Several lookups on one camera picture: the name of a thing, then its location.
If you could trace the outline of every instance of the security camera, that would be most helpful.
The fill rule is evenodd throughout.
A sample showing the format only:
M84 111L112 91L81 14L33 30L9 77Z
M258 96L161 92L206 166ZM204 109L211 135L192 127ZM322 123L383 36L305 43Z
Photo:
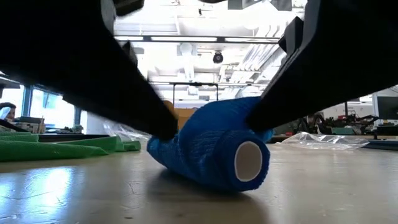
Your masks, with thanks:
M223 63L224 57L221 52L216 52L213 57L214 63Z

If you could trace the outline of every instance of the person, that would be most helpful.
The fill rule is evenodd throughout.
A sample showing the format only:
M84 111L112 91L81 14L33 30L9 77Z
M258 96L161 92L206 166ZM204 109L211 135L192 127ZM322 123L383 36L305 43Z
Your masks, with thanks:
M8 112L6 120L13 121L15 119L15 109L17 106L9 102L0 103L0 110L7 107L10 108L10 112Z

